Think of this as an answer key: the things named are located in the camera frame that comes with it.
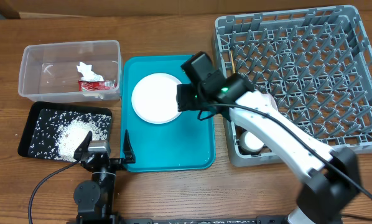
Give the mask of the white rice grains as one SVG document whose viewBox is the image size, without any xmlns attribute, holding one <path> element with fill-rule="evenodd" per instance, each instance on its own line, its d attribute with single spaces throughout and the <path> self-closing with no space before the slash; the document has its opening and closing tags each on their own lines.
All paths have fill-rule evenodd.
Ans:
<svg viewBox="0 0 372 224">
<path fill-rule="evenodd" d="M 107 140 L 112 116 L 42 109 L 27 152 L 29 157 L 73 162 L 74 152 L 89 132 L 92 140 Z"/>
</svg>

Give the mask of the pink bowl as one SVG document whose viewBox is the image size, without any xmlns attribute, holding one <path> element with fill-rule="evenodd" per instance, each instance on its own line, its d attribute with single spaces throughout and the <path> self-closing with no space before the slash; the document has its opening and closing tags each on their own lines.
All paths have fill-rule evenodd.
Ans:
<svg viewBox="0 0 372 224">
<path fill-rule="evenodd" d="M 264 111 L 267 111 L 269 108 L 271 108 L 271 110 L 278 111 L 276 101 L 271 94 L 269 93 L 262 94 L 262 102 Z"/>
</svg>

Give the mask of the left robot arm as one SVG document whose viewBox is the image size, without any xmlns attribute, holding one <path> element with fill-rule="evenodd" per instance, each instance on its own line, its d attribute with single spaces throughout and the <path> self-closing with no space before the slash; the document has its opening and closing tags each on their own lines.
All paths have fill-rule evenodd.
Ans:
<svg viewBox="0 0 372 224">
<path fill-rule="evenodd" d="M 116 173 L 127 170 L 129 164 L 136 162 L 129 133 L 125 132 L 123 158 L 111 158 L 107 140 L 92 140 L 92 132 L 75 150 L 73 158 L 87 171 L 92 173 L 91 180 L 77 185 L 73 199 L 77 204 L 76 223 L 125 223 L 113 211 Z"/>
</svg>

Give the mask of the white napkin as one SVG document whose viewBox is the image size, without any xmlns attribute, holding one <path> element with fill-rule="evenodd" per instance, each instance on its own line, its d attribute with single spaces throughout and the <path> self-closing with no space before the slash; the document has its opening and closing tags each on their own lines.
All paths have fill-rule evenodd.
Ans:
<svg viewBox="0 0 372 224">
<path fill-rule="evenodd" d="M 92 65 L 85 64 L 83 62 L 80 62 L 79 65 L 77 65 L 77 72 L 81 73 L 81 81 L 101 82 L 104 80 L 101 75 L 96 74 L 92 70 Z"/>
</svg>

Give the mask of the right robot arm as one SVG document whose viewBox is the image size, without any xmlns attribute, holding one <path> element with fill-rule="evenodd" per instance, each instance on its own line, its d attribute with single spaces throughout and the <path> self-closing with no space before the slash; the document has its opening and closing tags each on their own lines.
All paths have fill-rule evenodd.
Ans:
<svg viewBox="0 0 372 224">
<path fill-rule="evenodd" d="M 341 223 L 341 211 L 360 193 L 358 158 L 348 147 L 332 146 L 305 133 L 274 109 L 252 82 L 225 77 L 205 52 L 181 69 L 189 84 L 177 87 L 179 111 L 209 111 L 255 135 L 302 183 L 297 207 L 284 223 Z"/>
</svg>

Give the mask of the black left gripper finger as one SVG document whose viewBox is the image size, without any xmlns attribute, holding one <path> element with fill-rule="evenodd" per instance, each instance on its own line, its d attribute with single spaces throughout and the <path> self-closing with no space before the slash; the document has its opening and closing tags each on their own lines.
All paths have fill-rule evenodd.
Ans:
<svg viewBox="0 0 372 224">
<path fill-rule="evenodd" d="M 124 133 L 124 139 L 123 139 L 123 163 L 124 164 L 134 164 L 136 162 L 136 157 L 131 145 L 129 132 L 126 129 Z"/>
<path fill-rule="evenodd" d="M 93 136 L 93 133 L 91 131 L 88 131 L 85 139 L 76 148 L 76 150 L 74 152 L 74 155 L 73 155 L 73 158 L 76 161 L 80 161 L 83 153 L 88 151 L 88 147 L 89 147 L 89 145 L 90 145 L 90 143 L 92 141 L 92 136 Z"/>
</svg>

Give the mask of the white cup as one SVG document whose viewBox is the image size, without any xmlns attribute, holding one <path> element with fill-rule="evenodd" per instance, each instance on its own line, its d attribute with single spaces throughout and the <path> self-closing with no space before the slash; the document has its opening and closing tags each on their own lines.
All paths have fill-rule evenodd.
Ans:
<svg viewBox="0 0 372 224">
<path fill-rule="evenodd" d="M 239 146 L 246 153 L 259 154 L 264 143 L 251 132 L 245 131 L 239 137 Z"/>
</svg>

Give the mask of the wooden chopstick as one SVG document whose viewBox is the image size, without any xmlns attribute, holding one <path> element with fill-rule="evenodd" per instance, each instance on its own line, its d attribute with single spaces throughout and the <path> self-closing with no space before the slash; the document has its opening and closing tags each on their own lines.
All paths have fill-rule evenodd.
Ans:
<svg viewBox="0 0 372 224">
<path fill-rule="evenodd" d="M 231 62 L 231 69 L 233 73 L 236 73 L 235 70 L 235 63 L 234 63 L 234 58 L 233 58 L 233 52 L 230 50 L 230 62 Z"/>
</svg>

